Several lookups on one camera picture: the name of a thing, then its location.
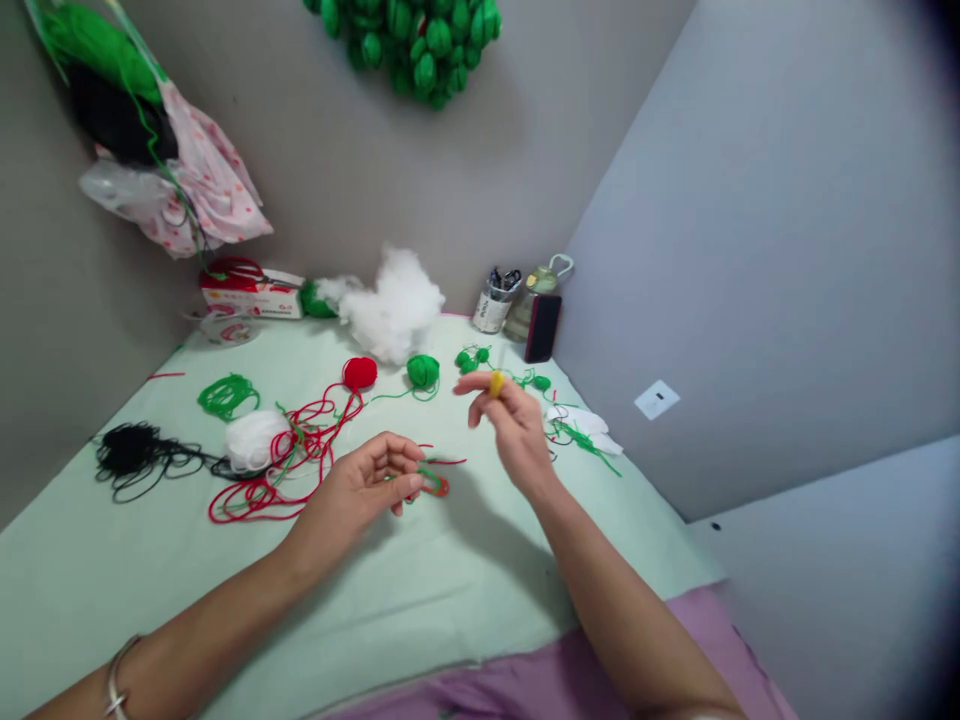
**white wall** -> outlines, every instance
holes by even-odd
[[[390,241],[472,313],[494,264],[530,269],[569,242],[693,4],[498,0],[500,40],[441,113],[354,73],[299,0],[126,9],[250,168],[277,232],[240,252],[372,279]]]
[[[960,432],[957,92],[913,5],[699,3],[570,244],[557,361],[688,519]]]
[[[0,68],[2,529],[183,341],[198,266],[80,192],[92,145],[23,3],[0,2]]]
[[[958,491],[960,436],[692,526],[801,718],[920,717],[900,702],[930,679],[933,635],[955,639]]]

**wall outlet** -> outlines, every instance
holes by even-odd
[[[633,401],[648,420],[656,420],[667,410],[680,402],[680,396],[671,390],[663,380],[657,380],[647,391]]]

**pink fabric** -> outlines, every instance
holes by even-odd
[[[220,126],[184,100],[173,83],[158,85],[180,149],[180,161],[169,167],[193,203],[210,249],[272,233],[246,166]],[[197,252],[185,209],[172,186],[166,207],[140,228],[173,257]]]
[[[750,720],[797,720],[709,588],[667,603]],[[536,652],[456,670],[324,716],[330,720],[626,720],[582,631]]]

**light green tablecloth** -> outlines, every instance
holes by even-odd
[[[231,349],[191,338],[108,423],[146,420],[164,437],[222,449],[225,425],[197,405],[229,372],[253,381],[265,405],[318,399],[360,349],[335,321],[269,321]],[[424,496],[402,519],[385,516],[354,560],[290,618],[206,711],[205,718],[282,720],[437,668],[534,649],[575,618],[533,512],[510,484],[484,421],[470,431],[468,398],[450,392],[453,359],[468,343],[493,344],[491,359],[525,369],[516,346],[441,318],[429,354],[441,363],[432,402],[381,399],[337,439],[338,455],[381,430],[468,458],[444,475],[446,499]],[[554,362],[538,366],[558,400],[583,404]],[[403,369],[381,368],[368,396],[406,389]],[[337,396],[338,404],[346,394]],[[616,477],[575,446],[557,448],[557,471],[627,560],[663,598],[715,582],[718,566],[640,471],[613,460]],[[215,526],[207,506],[224,481],[200,473],[164,481],[129,505],[94,482],[82,450],[0,535],[0,717],[16,718],[107,661],[135,632],[148,632],[272,549],[290,522]],[[315,475],[292,481],[291,496]]]

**red and white box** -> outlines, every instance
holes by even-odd
[[[215,263],[210,266],[210,271],[216,272]],[[302,318],[299,290],[306,278],[279,270],[264,269],[262,274],[263,278],[256,281],[229,273],[225,279],[218,280],[203,273],[200,276],[200,290],[208,309],[230,310],[239,307],[255,317]]]

